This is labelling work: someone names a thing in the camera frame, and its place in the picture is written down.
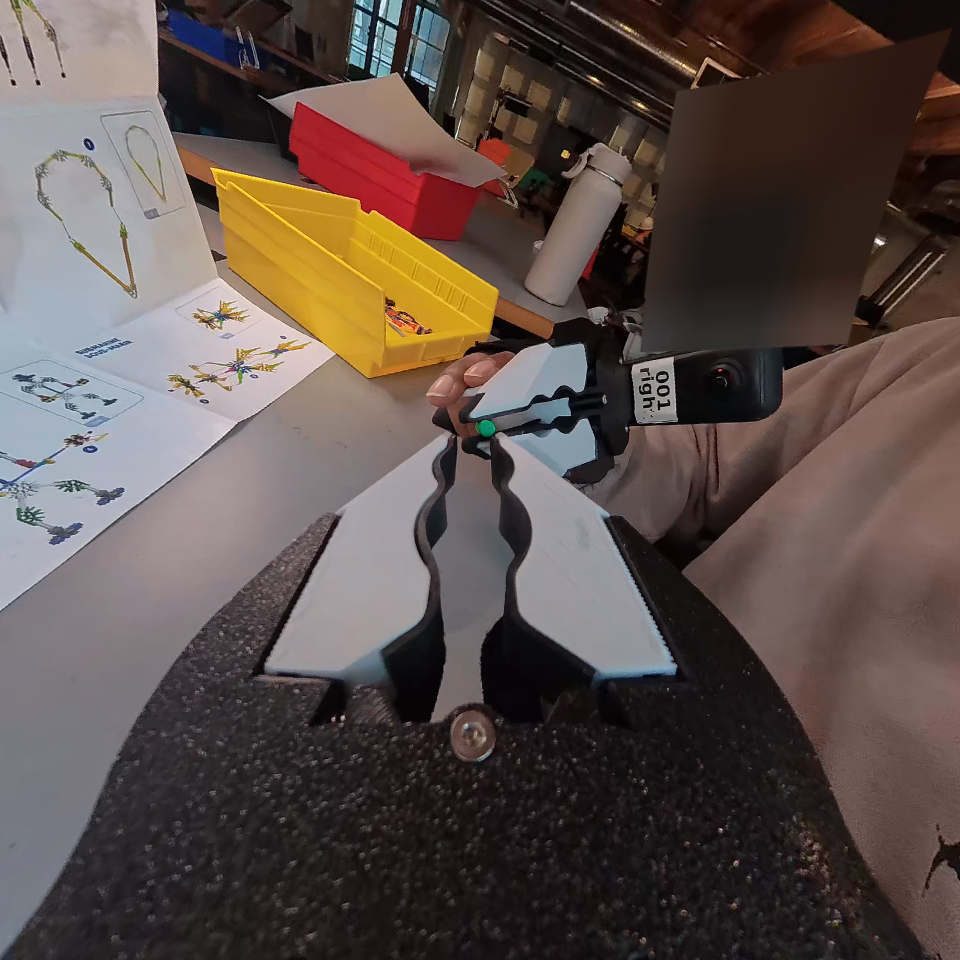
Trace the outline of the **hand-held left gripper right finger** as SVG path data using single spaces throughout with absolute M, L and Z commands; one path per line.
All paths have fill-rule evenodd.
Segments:
M 564 697 L 608 707 L 608 687 L 679 680 L 671 636 L 643 585 L 639 537 L 511 439 L 490 472 L 510 546 L 503 613 L 489 632 L 489 705 L 549 714 Z

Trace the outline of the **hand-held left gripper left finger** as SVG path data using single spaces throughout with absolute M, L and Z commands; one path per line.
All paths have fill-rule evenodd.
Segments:
M 432 714 L 446 665 L 439 568 L 457 442 L 433 438 L 336 513 L 283 614 L 265 674 L 389 690 Z

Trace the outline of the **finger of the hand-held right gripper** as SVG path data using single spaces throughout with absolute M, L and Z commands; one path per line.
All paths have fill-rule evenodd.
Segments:
M 582 342 L 523 349 L 462 408 L 466 430 L 567 429 L 595 414 L 590 353 Z
M 604 456 L 590 425 L 575 425 L 567 433 L 506 433 L 505 452 L 514 477 L 529 483 L 596 484 L 604 478 Z

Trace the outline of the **person's right forearm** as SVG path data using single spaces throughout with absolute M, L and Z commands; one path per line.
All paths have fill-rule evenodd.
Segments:
M 818 566 L 862 537 L 958 546 L 959 319 L 789 369 L 756 423 L 646 426 L 587 494 L 701 570 Z

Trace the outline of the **grey desk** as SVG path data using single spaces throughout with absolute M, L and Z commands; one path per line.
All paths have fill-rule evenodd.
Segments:
M 436 435 L 444 365 L 336 357 L 2 611 L 2 952 L 186 646 L 294 540 Z

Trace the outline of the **person's right hand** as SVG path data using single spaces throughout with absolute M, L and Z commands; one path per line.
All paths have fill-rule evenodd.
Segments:
M 511 351 L 474 353 L 464 355 L 440 374 L 426 392 L 428 402 L 438 411 L 444 411 L 461 436 L 470 436 L 472 427 L 460 420 L 459 411 L 470 398 L 468 390 L 479 389 L 499 370 L 507 366 L 515 354 Z

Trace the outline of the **white cylindrical bottle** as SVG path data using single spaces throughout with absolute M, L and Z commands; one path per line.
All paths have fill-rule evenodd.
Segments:
M 568 302 L 621 204 L 631 171 L 627 156 L 596 143 L 562 173 L 568 188 L 525 278 L 528 292 L 553 306 Z

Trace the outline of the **stacked yellow storage bins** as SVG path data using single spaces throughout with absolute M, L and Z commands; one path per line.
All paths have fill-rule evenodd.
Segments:
M 498 290 L 358 200 L 216 169 L 231 270 L 366 378 L 487 341 Z

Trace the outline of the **red storage bin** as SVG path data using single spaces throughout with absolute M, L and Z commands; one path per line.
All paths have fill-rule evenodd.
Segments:
M 438 174 L 415 173 L 405 160 L 303 103 L 294 108 L 289 148 L 308 180 L 421 239 L 460 241 L 481 193 Z

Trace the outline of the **white paper sheet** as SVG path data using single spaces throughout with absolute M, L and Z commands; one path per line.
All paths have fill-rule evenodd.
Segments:
M 306 88 L 267 102 L 289 119 L 296 106 L 304 104 L 407 162 L 416 174 L 430 173 L 468 187 L 508 175 L 498 163 L 445 133 L 397 74 Z

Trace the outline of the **toy instruction poster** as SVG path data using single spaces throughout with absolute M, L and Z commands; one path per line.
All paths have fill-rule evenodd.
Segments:
M 1 606 L 323 366 L 219 276 L 151 2 L 2 2 Z

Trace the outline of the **blue storage bin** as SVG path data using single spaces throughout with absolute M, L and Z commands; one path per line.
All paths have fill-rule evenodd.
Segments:
M 242 68 L 247 62 L 247 45 L 236 34 L 207 25 L 191 14 L 173 7 L 166 10 L 166 28 L 179 42 L 215 61 Z

